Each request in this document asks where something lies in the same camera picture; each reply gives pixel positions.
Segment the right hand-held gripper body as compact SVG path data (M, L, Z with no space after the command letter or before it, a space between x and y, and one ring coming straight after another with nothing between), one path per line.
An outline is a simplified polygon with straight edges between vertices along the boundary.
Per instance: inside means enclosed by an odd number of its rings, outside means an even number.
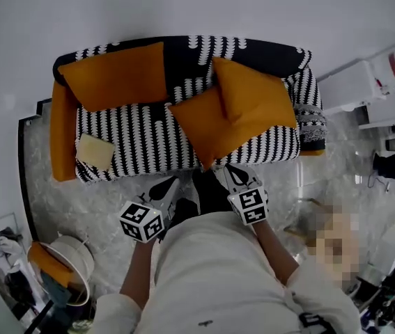
M264 221L268 216L268 195L264 186L231 194L227 199L244 225Z

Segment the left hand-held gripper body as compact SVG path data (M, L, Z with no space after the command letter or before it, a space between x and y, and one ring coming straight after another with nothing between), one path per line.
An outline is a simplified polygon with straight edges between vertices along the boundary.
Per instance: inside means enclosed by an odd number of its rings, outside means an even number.
M169 225L169 201L153 200L146 194L136 196L123 205L119 221L127 236L146 244Z

